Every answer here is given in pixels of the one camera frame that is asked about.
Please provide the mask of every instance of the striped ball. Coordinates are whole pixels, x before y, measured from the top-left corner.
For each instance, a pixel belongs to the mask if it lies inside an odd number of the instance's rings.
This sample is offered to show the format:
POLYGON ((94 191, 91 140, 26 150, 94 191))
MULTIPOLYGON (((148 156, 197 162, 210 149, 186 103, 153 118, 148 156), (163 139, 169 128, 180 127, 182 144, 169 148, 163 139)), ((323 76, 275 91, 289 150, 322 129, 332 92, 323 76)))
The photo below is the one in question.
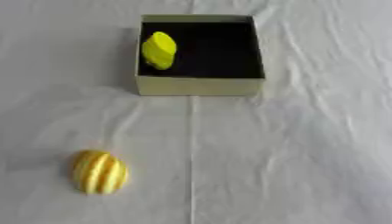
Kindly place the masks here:
POLYGON ((85 193, 113 193, 123 187, 129 171, 118 158, 103 150, 83 150, 73 160, 72 178, 85 193))

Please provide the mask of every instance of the orange stripe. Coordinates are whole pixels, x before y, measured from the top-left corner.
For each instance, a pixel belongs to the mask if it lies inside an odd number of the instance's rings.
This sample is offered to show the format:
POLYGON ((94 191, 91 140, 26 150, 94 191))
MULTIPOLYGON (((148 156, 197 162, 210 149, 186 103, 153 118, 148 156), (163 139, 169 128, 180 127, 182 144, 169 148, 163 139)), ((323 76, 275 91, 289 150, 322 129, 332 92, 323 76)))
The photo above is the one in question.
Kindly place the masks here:
POLYGON ((82 177, 81 177, 80 187, 82 190, 84 191, 87 190, 88 177, 90 176, 91 171, 94 169, 94 167, 96 166, 96 164, 98 163, 98 161, 103 155, 105 155, 104 152, 98 151, 93 157, 89 159, 91 162, 88 164, 88 167, 86 168, 86 172, 81 174, 82 177))
POLYGON ((109 173, 113 169, 113 166, 115 166, 115 163, 116 160, 112 156, 109 156, 105 164, 103 165, 104 168, 102 169, 97 182, 96 191, 98 193, 103 193, 103 187, 105 186, 105 183, 108 181, 109 173))
POLYGON ((121 174, 118 175, 117 183, 115 183, 115 190, 119 189, 125 180, 125 172, 127 171, 127 167, 122 161, 120 162, 120 166, 122 168, 121 174))

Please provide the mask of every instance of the white surface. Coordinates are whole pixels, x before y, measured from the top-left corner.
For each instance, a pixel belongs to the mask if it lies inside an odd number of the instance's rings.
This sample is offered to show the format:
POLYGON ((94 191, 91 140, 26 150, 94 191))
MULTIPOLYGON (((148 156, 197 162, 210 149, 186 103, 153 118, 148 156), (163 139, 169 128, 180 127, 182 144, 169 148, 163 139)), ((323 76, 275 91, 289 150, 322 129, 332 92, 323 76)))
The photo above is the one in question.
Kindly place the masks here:
POLYGON ((1 0, 1 222, 390 223, 391 11, 388 0, 1 0), (141 13, 255 15, 262 95, 124 91, 141 13), (92 147, 130 163, 133 184, 74 191, 66 158, 92 147))

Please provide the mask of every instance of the open box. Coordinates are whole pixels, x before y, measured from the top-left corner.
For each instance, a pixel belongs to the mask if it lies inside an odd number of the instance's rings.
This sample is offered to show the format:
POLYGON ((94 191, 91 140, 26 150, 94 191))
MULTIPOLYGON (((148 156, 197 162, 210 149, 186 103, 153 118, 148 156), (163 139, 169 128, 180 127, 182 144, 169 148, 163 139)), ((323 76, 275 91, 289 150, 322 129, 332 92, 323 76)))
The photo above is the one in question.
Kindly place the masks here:
POLYGON ((140 95, 253 95, 265 78, 250 16, 145 15, 137 43, 140 95), (153 32, 169 34, 178 50, 171 68, 157 70, 140 53, 153 32))

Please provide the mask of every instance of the ball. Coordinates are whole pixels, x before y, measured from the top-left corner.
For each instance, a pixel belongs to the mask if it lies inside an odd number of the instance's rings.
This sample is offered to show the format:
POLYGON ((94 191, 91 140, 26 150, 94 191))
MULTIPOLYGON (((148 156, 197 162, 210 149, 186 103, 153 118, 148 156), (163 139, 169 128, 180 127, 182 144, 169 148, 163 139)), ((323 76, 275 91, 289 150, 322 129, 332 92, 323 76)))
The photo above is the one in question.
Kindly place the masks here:
POLYGON ((177 44, 172 37, 162 31, 154 32, 142 44, 142 55, 147 64, 157 70, 166 70, 172 66, 177 51, 177 44))
POLYGON ((125 163, 104 150, 82 150, 74 155, 72 179, 84 193, 114 193, 129 177, 125 163))

